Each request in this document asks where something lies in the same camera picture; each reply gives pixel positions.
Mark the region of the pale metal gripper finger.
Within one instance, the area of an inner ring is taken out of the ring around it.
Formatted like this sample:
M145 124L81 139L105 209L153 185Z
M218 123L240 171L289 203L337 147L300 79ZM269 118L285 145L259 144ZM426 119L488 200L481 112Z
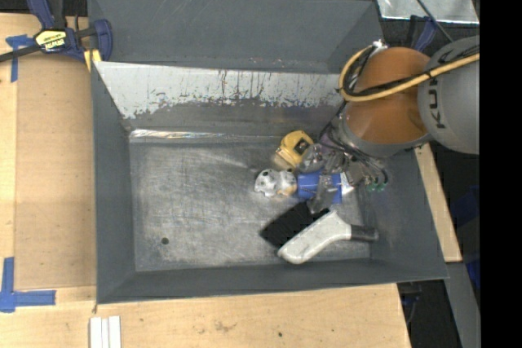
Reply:
M302 155L299 162L300 173L312 173L322 170L325 167L326 157L323 147L319 143L314 143Z
M311 214L319 214L328 209L334 201L338 187L332 174L322 174L316 188L315 195L308 201L308 210Z

